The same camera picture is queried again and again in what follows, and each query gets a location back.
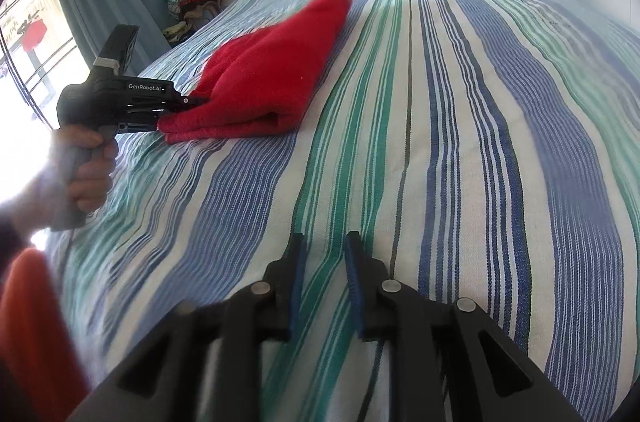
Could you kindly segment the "left forearm grey sleeve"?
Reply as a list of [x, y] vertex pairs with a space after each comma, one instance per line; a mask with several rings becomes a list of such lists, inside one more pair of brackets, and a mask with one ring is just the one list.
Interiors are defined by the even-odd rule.
[[29, 239], [21, 235], [7, 216], [0, 221], [0, 276], [6, 275], [15, 257], [29, 246]]

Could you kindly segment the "person's left hand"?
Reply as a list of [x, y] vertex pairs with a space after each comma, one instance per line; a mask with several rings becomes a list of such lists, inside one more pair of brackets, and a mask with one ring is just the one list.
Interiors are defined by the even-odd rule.
[[[81, 164], [72, 177], [64, 179], [62, 173], [67, 164], [63, 158], [72, 148], [98, 149], [98, 154]], [[102, 207], [112, 188], [117, 155], [116, 141], [104, 141], [99, 132], [81, 125], [55, 130], [46, 166], [6, 208], [17, 234], [29, 240], [37, 231], [51, 227], [58, 205], [67, 202], [83, 213]]]

